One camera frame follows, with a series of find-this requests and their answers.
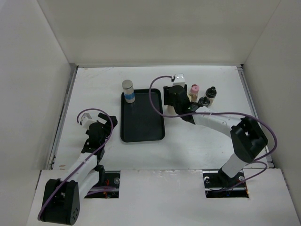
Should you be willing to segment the clear dome cap spice bottle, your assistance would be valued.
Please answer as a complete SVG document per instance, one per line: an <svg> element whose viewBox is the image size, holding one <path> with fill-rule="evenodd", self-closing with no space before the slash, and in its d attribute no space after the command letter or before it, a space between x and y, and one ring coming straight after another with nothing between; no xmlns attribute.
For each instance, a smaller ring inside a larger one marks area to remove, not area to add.
<svg viewBox="0 0 301 226"><path fill-rule="evenodd" d="M170 116L176 116L176 115L178 115L178 114L176 113L174 107L173 107L173 106L170 106L170 105L167 106L167 113L168 113L168 115L170 115Z"/></svg>

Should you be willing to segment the blue label silver cap bottle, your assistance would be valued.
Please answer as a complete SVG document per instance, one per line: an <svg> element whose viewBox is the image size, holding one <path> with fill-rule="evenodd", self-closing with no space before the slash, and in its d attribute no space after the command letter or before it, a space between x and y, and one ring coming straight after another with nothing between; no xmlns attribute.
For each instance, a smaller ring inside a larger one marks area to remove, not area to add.
<svg viewBox="0 0 301 226"><path fill-rule="evenodd" d="M134 87L131 80L124 80L122 82L122 88L124 93L124 98L127 103L133 103L135 101Z"/></svg>

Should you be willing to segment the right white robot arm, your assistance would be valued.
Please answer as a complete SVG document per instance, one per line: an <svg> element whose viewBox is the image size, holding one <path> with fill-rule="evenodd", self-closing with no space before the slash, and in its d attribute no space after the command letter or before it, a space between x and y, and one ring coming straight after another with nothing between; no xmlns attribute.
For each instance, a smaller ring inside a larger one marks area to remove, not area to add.
<svg viewBox="0 0 301 226"><path fill-rule="evenodd" d="M182 120L194 125L205 126L228 136L234 153L219 169L218 181L230 186L235 176L258 156L268 144L268 139L258 122L250 117L232 118L215 115L201 103L191 102L182 86L165 86L164 104L174 108Z"/></svg>

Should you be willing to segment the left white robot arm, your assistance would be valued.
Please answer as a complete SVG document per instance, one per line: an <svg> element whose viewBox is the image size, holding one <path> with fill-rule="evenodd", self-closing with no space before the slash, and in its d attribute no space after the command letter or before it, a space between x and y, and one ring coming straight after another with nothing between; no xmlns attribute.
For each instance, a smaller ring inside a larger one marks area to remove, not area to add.
<svg viewBox="0 0 301 226"><path fill-rule="evenodd" d="M79 217L80 203L86 196L117 190L110 186L100 161L118 121L100 111L93 119L86 111L77 116L77 122L86 129L88 139L76 162L58 179L50 179L44 189L38 220L72 226Z"/></svg>

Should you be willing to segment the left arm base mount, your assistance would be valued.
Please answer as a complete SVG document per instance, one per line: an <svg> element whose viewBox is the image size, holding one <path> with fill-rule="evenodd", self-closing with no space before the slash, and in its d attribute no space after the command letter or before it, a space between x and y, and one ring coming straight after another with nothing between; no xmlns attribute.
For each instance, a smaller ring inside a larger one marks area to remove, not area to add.
<svg viewBox="0 0 301 226"><path fill-rule="evenodd" d="M119 197L120 171L106 171L85 196L86 199L111 199Z"/></svg>

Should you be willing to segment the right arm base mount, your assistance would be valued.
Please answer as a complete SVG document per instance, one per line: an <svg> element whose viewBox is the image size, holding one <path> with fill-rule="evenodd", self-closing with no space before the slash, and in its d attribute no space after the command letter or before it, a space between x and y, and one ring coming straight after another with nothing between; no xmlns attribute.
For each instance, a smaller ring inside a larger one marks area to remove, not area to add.
<svg viewBox="0 0 301 226"><path fill-rule="evenodd" d="M203 181L206 198L249 198L245 175L241 170L235 177L227 178L217 170L204 170Z"/></svg>

